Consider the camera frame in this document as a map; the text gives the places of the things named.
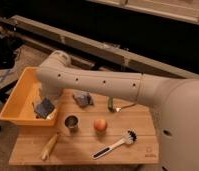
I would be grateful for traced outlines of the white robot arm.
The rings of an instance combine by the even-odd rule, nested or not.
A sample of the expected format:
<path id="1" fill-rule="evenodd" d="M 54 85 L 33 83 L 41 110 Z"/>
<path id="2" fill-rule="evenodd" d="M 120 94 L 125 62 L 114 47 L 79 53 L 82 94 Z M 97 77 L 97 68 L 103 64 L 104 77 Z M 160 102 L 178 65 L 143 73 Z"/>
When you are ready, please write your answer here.
<path id="1" fill-rule="evenodd" d="M 70 64 L 69 55 L 56 50 L 38 66 L 42 96 L 57 99 L 71 88 L 152 108 L 160 116 L 160 169 L 199 171 L 199 79 L 79 70 Z"/>

